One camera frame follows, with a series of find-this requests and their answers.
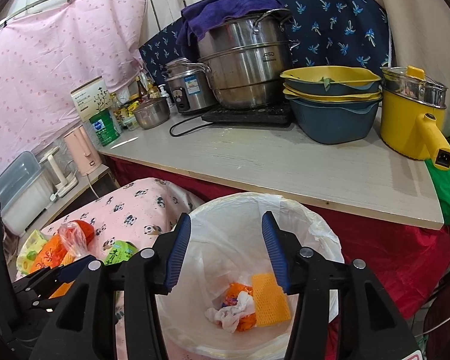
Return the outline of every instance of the power cord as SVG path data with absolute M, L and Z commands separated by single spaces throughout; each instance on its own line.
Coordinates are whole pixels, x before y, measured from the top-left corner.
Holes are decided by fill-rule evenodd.
M 92 187 L 92 183 L 90 183 L 90 178 L 89 178 L 88 174 L 87 174 L 87 180 L 88 180 L 88 185 L 90 186 L 91 191 L 95 194 L 97 199 L 99 199 L 100 196 L 97 195 L 97 193 L 95 192 L 94 188 Z
M 417 335 L 415 336 L 415 338 L 421 337 L 421 336 L 423 336 L 423 335 L 425 335 L 425 334 L 428 334 L 428 333 L 433 332 L 435 329 L 438 329 L 440 326 L 444 325 L 444 324 L 447 323 L 448 321 L 450 321 L 450 317 L 448 317 L 445 321 L 439 323 L 437 326 L 431 328 L 430 330 L 427 330 L 426 332 L 423 332 L 422 334 L 417 334 Z
M 182 137 L 183 135 L 187 135 L 188 133 L 191 133 L 192 131 L 195 131 L 195 130 L 198 130 L 198 129 L 200 129 L 200 128 L 207 127 L 207 126 L 211 126 L 212 124 L 215 124 L 215 123 L 205 123 L 205 124 L 202 124 L 202 125 L 200 125 L 200 126 L 191 128 L 190 130 L 181 132 L 181 133 L 179 133 L 179 134 L 174 134 L 174 133 L 172 132 L 173 129 L 174 129 L 175 127 L 181 125 L 182 123 L 185 123 L 185 122 L 188 122 L 188 121 L 190 121 L 190 120 L 196 119 L 197 117 L 200 117 L 200 116 L 202 116 L 202 115 L 203 115 L 203 114 L 195 115 L 195 116 L 189 117 L 188 119 L 185 119 L 185 120 L 183 120 L 183 121 L 181 121 L 181 122 L 178 122 L 178 123 L 174 124 L 173 126 L 171 126 L 171 127 L 170 127 L 170 130 L 169 130 L 168 132 L 170 133 L 170 135 L 171 135 L 172 137 L 175 137 L 175 138 L 176 138 L 176 137 Z

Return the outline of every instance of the clear plastic container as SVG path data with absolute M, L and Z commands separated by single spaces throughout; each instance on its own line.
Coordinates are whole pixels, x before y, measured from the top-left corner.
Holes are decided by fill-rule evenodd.
M 135 116 L 129 116 L 123 119 L 123 124 L 127 126 L 129 131 L 137 130 L 139 124 L 137 122 L 137 118 Z
M 3 223 L 18 236 L 50 204 L 53 186 L 30 151 L 20 154 L 0 175 Z

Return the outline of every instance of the yellow electric pot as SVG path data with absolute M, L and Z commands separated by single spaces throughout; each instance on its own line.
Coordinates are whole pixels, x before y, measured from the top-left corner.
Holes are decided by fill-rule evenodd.
M 416 67 L 382 67 L 383 102 L 380 135 L 409 158 L 431 158 L 435 168 L 450 169 L 450 145 L 440 129 L 447 87 Z

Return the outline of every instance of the yellow handle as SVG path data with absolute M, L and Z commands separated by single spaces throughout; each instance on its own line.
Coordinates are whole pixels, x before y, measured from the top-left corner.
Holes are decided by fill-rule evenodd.
M 408 65 L 406 69 L 406 75 L 410 77 L 415 77 L 419 80 L 425 79 L 425 71 L 415 66 Z
M 427 147 L 433 166 L 440 170 L 450 169 L 450 145 L 437 127 L 437 119 L 432 114 L 416 117 L 418 131 Z

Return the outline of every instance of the blue bowl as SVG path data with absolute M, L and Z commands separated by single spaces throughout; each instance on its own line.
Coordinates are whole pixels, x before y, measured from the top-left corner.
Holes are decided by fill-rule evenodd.
M 379 103 L 382 101 L 382 98 L 375 99 L 375 100 L 358 100 L 358 101 L 347 101 L 347 102 L 324 102 L 324 101 L 316 101 L 316 100 L 310 100 L 310 99 L 304 99 L 303 97 L 295 97 L 290 96 L 288 94 L 285 95 L 285 98 L 287 100 L 297 100 L 303 104 L 308 105 L 315 105 L 316 107 L 341 107 L 341 108 L 347 108 L 347 109 L 364 109 L 368 107 L 369 105 Z
M 363 86 L 351 86 L 345 84 L 334 83 L 330 85 L 326 91 L 324 85 L 309 83 L 297 79 L 285 79 L 285 84 L 296 91 L 316 96 L 348 96 L 362 95 L 364 93 L 376 93 L 379 91 L 380 81 L 371 82 Z
M 333 145 L 365 138 L 373 126 L 379 100 L 364 108 L 317 106 L 290 99 L 298 125 L 314 141 Z

